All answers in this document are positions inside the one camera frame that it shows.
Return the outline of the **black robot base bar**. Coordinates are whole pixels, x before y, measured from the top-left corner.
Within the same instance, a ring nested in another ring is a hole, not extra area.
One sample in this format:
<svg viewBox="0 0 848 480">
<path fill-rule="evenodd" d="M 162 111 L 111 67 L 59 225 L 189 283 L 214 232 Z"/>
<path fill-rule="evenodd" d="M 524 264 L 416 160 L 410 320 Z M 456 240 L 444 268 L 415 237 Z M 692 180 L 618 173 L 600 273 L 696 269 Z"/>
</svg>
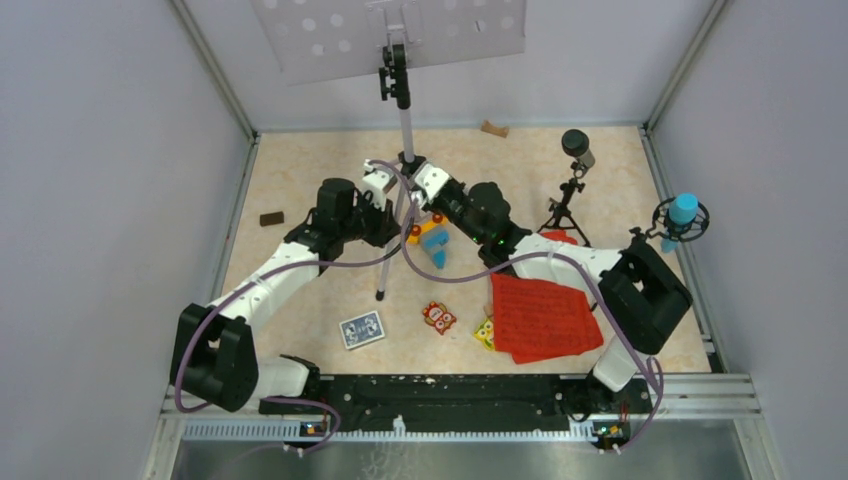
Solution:
<svg viewBox="0 0 848 480">
<path fill-rule="evenodd" d="M 580 420 L 646 414 L 652 408 L 646 381 L 634 379 L 613 392 L 590 375 L 559 374 L 338 374 L 315 365 L 299 404 L 263 394 L 263 415 L 341 417 L 343 432 L 380 432 L 402 420 L 414 433 L 565 431 Z"/>
</svg>

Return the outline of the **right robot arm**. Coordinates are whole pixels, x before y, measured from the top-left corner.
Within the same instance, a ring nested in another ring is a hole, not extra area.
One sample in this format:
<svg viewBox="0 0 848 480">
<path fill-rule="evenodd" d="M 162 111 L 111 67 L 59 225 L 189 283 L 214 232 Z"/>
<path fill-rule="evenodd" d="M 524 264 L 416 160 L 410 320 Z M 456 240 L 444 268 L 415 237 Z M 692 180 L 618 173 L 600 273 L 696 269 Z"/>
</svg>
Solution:
<svg viewBox="0 0 848 480">
<path fill-rule="evenodd" d="M 548 239 L 511 220 L 510 205 L 494 182 L 467 189 L 449 176 L 414 180 L 409 196 L 414 206 L 444 216 L 478 246 L 485 275 L 545 281 L 580 290 L 597 303 L 614 338 L 589 374 L 586 397 L 594 409 L 614 411 L 636 373 L 663 394 L 656 356 L 693 296 L 644 234 L 620 249 Z"/>
</svg>

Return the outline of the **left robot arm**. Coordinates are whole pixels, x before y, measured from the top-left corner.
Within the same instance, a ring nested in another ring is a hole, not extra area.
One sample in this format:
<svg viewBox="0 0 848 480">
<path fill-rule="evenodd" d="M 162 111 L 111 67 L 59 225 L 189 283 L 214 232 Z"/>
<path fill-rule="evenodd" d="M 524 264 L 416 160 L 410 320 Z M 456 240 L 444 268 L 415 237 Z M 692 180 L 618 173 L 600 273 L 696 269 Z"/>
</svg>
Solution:
<svg viewBox="0 0 848 480">
<path fill-rule="evenodd" d="M 339 266 L 347 243 L 382 248 L 399 235 L 388 197 L 395 183 L 380 172 L 365 175 L 361 186 L 342 178 L 323 181 L 306 219 L 264 264 L 224 296 L 183 309 L 169 380 L 179 411 L 192 410 L 182 400 L 185 393 L 229 412 L 247 403 L 261 372 L 255 333 L 297 290 Z"/>
</svg>

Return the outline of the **white music stand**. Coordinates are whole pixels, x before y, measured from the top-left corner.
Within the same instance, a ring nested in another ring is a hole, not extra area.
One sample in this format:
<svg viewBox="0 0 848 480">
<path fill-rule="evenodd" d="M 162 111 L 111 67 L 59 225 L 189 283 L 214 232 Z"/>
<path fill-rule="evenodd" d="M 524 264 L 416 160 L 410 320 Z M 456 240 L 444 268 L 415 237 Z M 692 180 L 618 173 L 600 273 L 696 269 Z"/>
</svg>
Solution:
<svg viewBox="0 0 848 480">
<path fill-rule="evenodd" d="M 395 103 L 398 163 L 372 160 L 397 179 L 388 197 L 401 231 L 382 247 L 391 257 L 409 236 L 419 208 L 409 196 L 412 177 L 427 163 L 414 144 L 410 71 L 523 52 L 525 3 L 257 1 L 253 8 L 289 84 L 375 75 L 380 97 Z"/>
</svg>

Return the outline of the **red sheet music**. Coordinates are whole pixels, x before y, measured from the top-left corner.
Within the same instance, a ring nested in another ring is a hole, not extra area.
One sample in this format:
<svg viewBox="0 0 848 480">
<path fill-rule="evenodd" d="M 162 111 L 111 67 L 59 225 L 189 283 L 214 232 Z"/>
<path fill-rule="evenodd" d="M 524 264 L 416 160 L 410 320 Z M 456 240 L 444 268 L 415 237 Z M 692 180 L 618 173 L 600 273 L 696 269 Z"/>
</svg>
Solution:
<svg viewBox="0 0 848 480">
<path fill-rule="evenodd" d="M 579 356 L 603 345 L 584 291 L 504 273 L 492 274 L 490 285 L 494 351 L 515 363 Z"/>
</svg>

